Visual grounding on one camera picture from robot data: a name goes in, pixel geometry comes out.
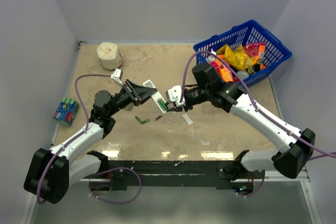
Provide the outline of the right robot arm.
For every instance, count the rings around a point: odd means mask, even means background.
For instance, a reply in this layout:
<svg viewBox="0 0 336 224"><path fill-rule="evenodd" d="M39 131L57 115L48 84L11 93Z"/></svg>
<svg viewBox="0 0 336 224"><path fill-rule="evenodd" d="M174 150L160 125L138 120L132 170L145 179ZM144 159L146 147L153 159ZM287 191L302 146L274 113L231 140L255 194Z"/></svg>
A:
<svg viewBox="0 0 336 224"><path fill-rule="evenodd" d="M166 91L169 111L186 112L193 106L210 102L214 107L230 113L260 132L273 143L275 149L242 151L225 169L233 180L246 178L257 170L277 170L287 178L295 179L313 154L315 133L300 130L284 122L261 105L253 106L247 91L234 82L223 82L208 63L192 69L196 86L186 89L174 86Z"/></svg>

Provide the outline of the black base frame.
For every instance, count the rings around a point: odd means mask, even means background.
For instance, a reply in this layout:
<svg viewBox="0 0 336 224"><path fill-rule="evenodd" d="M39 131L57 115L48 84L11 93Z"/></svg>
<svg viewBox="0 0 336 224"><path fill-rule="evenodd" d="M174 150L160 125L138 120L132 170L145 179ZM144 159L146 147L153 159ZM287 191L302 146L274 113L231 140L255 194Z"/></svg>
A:
<svg viewBox="0 0 336 224"><path fill-rule="evenodd" d="M97 174L88 178L107 179L112 190L126 190L129 186L143 187L214 187L238 191L238 187L252 189L259 172L247 172L235 167L234 161L105 161Z"/></svg>

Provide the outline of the grey remote control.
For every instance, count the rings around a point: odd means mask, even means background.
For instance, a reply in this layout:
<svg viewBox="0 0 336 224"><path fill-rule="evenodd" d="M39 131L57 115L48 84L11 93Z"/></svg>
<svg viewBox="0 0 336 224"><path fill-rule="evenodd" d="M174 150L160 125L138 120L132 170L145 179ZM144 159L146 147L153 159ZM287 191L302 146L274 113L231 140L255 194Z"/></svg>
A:
<svg viewBox="0 0 336 224"><path fill-rule="evenodd" d="M134 105L133 105L133 103L131 103L131 104L128 104L127 106L125 106L124 109L127 110L127 111L131 111L133 109L133 107L134 107Z"/></svg>

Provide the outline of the white bottle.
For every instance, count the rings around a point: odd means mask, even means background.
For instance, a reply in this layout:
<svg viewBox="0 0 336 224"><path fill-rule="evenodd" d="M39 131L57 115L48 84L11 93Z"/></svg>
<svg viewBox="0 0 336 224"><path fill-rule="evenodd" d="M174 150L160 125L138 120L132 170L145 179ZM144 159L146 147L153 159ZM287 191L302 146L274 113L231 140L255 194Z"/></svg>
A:
<svg viewBox="0 0 336 224"><path fill-rule="evenodd" d="M212 64L212 63L216 62L216 56L217 56L217 53L214 50L211 49L210 54L206 58L206 61L209 64Z"/></svg>

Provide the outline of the white tissue roll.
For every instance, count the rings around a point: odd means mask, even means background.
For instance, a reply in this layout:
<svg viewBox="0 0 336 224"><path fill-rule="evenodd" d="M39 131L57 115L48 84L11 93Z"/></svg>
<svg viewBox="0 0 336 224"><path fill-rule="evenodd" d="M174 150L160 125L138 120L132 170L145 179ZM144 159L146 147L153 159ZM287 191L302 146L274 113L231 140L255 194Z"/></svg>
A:
<svg viewBox="0 0 336 224"><path fill-rule="evenodd" d="M103 68L114 70L122 65L122 57L117 44L103 42L97 47L97 55Z"/></svg>

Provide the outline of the battery multipack blue green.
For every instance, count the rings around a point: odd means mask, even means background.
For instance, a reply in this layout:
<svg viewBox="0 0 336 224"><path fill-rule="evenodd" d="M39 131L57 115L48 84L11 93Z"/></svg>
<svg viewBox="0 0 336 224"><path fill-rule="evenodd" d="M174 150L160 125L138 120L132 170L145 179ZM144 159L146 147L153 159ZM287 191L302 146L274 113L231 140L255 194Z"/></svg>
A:
<svg viewBox="0 0 336 224"><path fill-rule="evenodd" d="M60 125L70 127L72 126L79 109L80 104L75 99L64 98L54 113L53 119Z"/></svg>

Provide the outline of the orange tall carton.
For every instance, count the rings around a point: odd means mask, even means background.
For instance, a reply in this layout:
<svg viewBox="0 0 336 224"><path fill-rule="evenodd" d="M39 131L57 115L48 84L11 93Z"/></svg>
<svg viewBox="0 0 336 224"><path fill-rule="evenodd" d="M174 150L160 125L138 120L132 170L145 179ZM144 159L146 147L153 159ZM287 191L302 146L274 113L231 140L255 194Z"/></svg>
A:
<svg viewBox="0 0 336 224"><path fill-rule="evenodd" d="M263 62L264 60L264 55L266 51L266 44L264 42L259 43L259 50L258 50L258 60Z"/></svg>

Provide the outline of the white remote control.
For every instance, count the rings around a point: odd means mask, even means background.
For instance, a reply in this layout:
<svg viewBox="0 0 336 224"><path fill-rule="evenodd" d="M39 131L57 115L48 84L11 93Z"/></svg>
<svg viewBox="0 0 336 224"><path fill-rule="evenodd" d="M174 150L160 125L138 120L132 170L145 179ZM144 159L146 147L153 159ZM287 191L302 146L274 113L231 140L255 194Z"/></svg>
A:
<svg viewBox="0 0 336 224"><path fill-rule="evenodd" d="M151 88L156 88L155 85L153 84L153 82L151 80L147 80L143 83L144 86L146 87L151 87ZM166 114L167 111L163 111L160 107L160 105L158 104L158 100L162 99L165 103L166 103L166 100L163 98L163 96L160 94L159 91L157 91L154 95L151 96L151 98L153 99L153 101L155 102L155 104L158 106L158 108L160 109L160 111L163 113L163 114Z"/></svg>

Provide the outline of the yellow snack bag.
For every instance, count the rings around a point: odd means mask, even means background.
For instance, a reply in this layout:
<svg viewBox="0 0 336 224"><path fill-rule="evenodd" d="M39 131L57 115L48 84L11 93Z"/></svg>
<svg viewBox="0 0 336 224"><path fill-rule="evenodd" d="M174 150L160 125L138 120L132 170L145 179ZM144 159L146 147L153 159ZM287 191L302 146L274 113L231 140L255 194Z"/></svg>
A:
<svg viewBox="0 0 336 224"><path fill-rule="evenodd" d="M238 71L245 71L253 65L252 60L245 52L242 45L239 45L235 50L232 50L231 47L226 44L220 47L216 53Z"/></svg>

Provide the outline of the orange box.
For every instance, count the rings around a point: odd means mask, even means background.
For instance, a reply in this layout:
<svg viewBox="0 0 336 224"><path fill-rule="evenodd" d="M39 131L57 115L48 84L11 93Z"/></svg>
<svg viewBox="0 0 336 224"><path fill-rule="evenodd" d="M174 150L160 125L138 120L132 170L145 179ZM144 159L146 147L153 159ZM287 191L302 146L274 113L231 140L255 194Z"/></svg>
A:
<svg viewBox="0 0 336 224"><path fill-rule="evenodd" d="M225 82L234 81L232 72L220 60L216 59L216 63L218 65L218 73L222 80Z"/></svg>

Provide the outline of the red soda can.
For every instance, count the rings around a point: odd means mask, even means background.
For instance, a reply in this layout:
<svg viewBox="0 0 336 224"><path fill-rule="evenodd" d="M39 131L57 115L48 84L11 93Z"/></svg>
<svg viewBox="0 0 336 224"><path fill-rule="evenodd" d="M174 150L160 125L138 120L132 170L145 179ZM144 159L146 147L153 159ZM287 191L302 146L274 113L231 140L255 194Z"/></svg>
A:
<svg viewBox="0 0 336 224"><path fill-rule="evenodd" d="M247 71L238 71L237 75L242 78L243 80L249 77L249 73Z"/></svg>

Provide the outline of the dark glass bottle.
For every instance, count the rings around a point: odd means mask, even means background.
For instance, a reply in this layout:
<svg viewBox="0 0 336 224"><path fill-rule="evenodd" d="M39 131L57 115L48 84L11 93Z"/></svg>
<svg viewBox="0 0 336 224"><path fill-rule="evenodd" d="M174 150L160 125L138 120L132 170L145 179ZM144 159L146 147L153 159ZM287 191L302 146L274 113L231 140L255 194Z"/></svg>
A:
<svg viewBox="0 0 336 224"><path fill-rule="evenodd" d="M262 64L263 64L263 59L262 59L262 58L258 58L257 61L256 61L256 63L253 64L252 66L250 66L250 67L247 69L247 72L248 72L250 75L259 72Z"/></svg>

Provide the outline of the white battery cover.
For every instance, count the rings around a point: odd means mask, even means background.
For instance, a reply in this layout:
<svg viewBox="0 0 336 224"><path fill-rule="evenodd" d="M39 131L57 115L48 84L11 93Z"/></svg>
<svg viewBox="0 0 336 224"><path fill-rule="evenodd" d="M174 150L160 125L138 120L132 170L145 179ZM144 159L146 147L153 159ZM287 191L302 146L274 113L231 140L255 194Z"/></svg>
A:
<svg viewBox="0 0 336 224"><path fill-rule="evenodd" d="M186 123L188 125L192 125L193 124L192 119L187 114L183 114L182 117L183 117L183 119L186 121Z"/></svg>

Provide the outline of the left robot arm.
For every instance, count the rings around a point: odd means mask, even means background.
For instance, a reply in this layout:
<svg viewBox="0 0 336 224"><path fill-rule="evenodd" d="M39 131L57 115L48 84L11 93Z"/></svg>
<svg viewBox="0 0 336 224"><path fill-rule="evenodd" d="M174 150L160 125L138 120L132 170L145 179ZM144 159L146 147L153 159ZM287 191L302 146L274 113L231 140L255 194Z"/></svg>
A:
<svg viewBox="0 0 336 224"><path fill-rule="evenodd" d="M77 158L94 143L104 139L113 129L113 115L130 104L140 106L157 92L154 86L140 86L130 80L121 85L120 92L112 95L101 90L94 96L93 109L86 114L84 127L62 144L49 150L38 149L31 160L24 181L24 189L36 196L39 204L56 204L64 197L71 183L91 174L103 178L109 165L102 154L87 154Z"/></svg>

